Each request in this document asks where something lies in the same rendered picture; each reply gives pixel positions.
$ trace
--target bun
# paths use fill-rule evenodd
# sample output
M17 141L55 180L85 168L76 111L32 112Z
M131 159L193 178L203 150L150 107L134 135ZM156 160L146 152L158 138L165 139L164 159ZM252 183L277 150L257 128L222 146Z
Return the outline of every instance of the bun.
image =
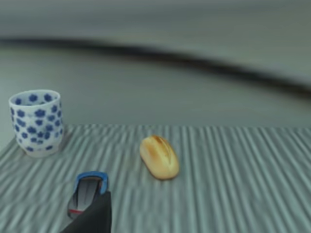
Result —
M152 135L142 140L140 156L151 174L160 180L174 178L179 162L170 143L163 137Z

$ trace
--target striped surface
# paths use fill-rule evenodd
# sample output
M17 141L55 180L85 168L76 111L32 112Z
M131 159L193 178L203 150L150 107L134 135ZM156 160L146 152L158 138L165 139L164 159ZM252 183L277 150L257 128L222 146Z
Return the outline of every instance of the striped surface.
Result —
M140 140L169 139L180 160L155 180ZM58 233L75 176L108 172L113 233L310 233L311 130L68 126L61 152L44 159L12 141L0 153L0 232Z

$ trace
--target ceramic cup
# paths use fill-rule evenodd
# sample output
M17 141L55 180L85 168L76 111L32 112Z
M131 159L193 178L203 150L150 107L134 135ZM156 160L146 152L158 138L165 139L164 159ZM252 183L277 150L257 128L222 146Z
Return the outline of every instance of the ceramic cup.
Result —
M58 151L64 126L60 94L50 90L32 90L9 99L17 143L27 155L46 157Z

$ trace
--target striped tablecloth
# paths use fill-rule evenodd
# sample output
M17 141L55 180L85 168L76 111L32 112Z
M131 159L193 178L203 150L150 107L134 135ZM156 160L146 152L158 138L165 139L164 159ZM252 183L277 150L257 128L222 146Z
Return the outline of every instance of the striped tablecloth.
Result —
M154 179L139 156L150 134L171 142L180 174ZM310 233L311 130L67 126L61 151L0 153L0 232L59 233L75 176L109 175L112 233Z

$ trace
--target bread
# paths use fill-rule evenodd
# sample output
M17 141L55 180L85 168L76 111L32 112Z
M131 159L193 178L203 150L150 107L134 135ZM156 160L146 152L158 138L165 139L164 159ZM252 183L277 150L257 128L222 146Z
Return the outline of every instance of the bread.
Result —
M179 172L179 162L170 143L163 137L152 135L140 144L140 156L151 174L160 180L174 178Z

